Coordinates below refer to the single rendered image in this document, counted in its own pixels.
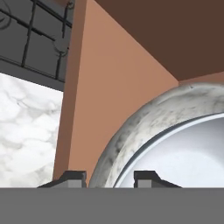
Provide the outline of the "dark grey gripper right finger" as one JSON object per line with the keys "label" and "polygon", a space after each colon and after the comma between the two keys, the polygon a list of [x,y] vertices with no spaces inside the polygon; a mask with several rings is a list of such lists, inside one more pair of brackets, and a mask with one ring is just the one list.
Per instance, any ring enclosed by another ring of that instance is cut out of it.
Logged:
{"label": "dark grey gripper right finger", "polygon": [[179,188],[166,180],[161,179],[155,171],[134,171],[135,188]]}

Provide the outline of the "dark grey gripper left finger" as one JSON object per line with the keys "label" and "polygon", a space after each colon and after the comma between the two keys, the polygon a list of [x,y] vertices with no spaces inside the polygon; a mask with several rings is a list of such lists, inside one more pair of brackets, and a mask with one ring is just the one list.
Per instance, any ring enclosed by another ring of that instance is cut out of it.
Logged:
{"label": "dark grey gripper left finger", "polygon": [[41,185],[40,188],[86,188],[86,171],[65,171],[60,178]]}

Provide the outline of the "white bowl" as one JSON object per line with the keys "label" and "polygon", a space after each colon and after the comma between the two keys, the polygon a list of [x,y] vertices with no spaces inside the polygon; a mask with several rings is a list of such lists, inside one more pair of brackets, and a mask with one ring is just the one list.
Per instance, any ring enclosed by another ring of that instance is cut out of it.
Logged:
{"label": "white bowl", "polygon": [[224,188],[224,113],[178,123],[147,141],[114,187],[132,187],[135,171],[154,171],[180,187]]}

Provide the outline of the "grey marbled bowl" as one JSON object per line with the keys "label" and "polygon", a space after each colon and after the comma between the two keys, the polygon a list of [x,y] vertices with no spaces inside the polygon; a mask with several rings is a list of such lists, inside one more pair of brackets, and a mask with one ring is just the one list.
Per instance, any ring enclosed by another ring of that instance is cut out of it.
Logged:
{"label": "grey marbled bowl", "polygon": [[113,135],[94,168],[89,186],[111,187],[134,153],[155,135],[183,121],[224,112],[224,84],[192,83],[147,102]]}

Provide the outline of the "brown open cabinet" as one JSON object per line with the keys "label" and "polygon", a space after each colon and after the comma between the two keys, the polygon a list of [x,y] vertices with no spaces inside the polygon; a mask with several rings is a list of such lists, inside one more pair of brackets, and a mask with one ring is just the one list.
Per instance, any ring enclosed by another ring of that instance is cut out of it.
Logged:
{"label": "brown open cabinet", "polygon": [[130,116],[192,83],[224,84],[224,0],[75,0],[54,176],[89,184]]}

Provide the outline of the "dark grey hob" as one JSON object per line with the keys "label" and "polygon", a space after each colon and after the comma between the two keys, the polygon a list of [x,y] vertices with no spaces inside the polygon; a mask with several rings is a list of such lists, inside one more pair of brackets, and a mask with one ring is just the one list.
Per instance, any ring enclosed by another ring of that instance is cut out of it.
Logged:
{"label": "dark grey hob", "polygon": [[0,73],[63,90],[75,0],[0,0]]}

